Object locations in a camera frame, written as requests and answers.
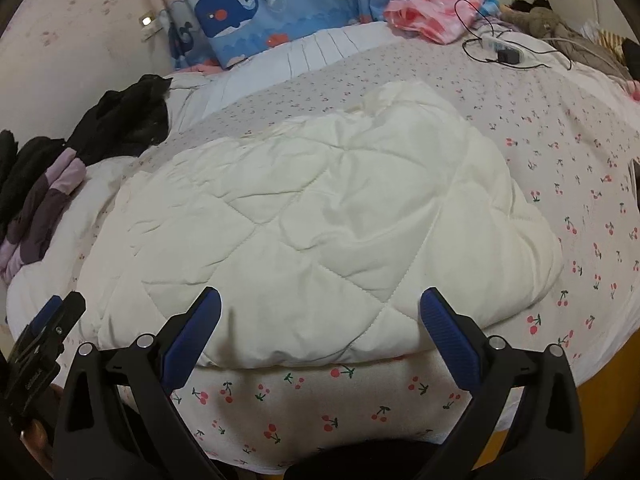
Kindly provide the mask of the white quilted comforter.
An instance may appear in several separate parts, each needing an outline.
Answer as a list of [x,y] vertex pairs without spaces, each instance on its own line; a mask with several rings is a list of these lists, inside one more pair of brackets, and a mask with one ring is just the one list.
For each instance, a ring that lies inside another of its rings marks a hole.
[[487,327],[544,298],[561,269],[496,144],[424,82],[396,81],[134,174],[81,267],[79,330],[126,346],[213,287],[207,364],[370,362],[430,346],[425,289]]

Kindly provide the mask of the white duvet at left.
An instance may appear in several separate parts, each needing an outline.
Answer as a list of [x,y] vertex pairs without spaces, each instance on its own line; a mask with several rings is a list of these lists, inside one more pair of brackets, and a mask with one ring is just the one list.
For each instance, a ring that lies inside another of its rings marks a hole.
[[88,168],[84,182],[58,219],[43,259],[23,266],[8,285],[6,322],[13,337],[20,336],[50,297],[65,297],[74,287],[100,215],[137,164],[136,158],[124,156]]

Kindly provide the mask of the purple lilac garment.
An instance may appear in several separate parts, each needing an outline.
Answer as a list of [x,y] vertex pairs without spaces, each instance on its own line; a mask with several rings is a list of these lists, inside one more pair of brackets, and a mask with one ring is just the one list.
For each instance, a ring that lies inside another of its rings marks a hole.
[[21,208],[6,227],[1,243],[1,277],[9,284],[23,266],[46,254],[62,213],[84,182],[86,165],[73,148],[58,157],[29,187]]

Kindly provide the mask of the black garment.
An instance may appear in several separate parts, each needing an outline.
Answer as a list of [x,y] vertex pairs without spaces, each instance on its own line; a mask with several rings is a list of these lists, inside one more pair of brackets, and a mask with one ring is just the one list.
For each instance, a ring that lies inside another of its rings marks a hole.
[[165,96],[170,85],[171,78],[147,74],[125,90],[108,90],[85,112],[66,146],[86,166],[112,157],[139,157],[168,137]]

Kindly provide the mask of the cherry print bed sheet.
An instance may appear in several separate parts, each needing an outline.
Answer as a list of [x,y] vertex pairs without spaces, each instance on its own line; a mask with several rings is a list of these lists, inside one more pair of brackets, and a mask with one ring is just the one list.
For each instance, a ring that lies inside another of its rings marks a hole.
[[[514,70],[476,62],[473,50],[459,46],[401,39],[253,93],[171,133],[134,174],[218,139],[350,110],[390,82],[424,82],[496,144],[562,249],[561,272],[544,298],[480,327],[515,347],[558,344],[576,382],[586,382],[639,326],[639,208],[630,173],[639,158],[639,107],[607,76],[545,63]],[[352,441],[441,441],[469,398],[431,342],[413,354],[325,366],[232,370],[202,357],[172,400],[208,455],[278,472],[296,458]]]

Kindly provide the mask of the white striped bedding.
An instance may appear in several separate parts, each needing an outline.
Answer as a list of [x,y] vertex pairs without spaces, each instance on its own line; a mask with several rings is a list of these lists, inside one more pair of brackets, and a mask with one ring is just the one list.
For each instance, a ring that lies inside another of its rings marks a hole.
[[193,72],[172,73],[165,96],[169,130],[184,131],[253,93],[399,40],[383,22],[323,29],[260,52],[230,70],[198,66]]

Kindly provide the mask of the white power strip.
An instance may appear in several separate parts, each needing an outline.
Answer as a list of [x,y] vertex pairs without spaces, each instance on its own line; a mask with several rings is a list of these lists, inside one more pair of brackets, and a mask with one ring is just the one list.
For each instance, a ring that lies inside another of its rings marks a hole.
[[546,66],[544,57],[553,53],[553,50],[535,51],[530,47],[517,44],[512,40],[489,35],[481,36],[480,44],[485,50],[495,53],[495,61],[498,64],[515,68]]

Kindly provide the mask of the olive brown garment pile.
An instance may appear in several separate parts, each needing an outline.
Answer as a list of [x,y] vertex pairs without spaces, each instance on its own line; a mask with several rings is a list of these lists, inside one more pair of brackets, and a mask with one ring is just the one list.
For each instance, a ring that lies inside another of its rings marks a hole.
[[513,0],[507,6],[499,6],[500,18],[517,27],[521,32],[548,42],[571,61],[590,66],[608,76],[631,80],[626,66],[605,47],[582,36],[570,28],[551,9],[548,0]]

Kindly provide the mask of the pink checkered cloth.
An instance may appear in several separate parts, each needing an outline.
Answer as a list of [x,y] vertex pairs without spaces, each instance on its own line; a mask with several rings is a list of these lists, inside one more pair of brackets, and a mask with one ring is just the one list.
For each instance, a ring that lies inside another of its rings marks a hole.
[[466,34],[486,0],[390,0],[384,20],[404,32],[416,32],[434,44],[452,44]]

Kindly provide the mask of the wall light switch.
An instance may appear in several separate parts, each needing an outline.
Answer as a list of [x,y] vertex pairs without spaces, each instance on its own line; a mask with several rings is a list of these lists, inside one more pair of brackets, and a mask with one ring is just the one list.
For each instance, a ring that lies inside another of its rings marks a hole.
[[140,37],[142,42],[147,42],[163,30],[163,25],[152,12],[146,12],[139,18],[141,26]]

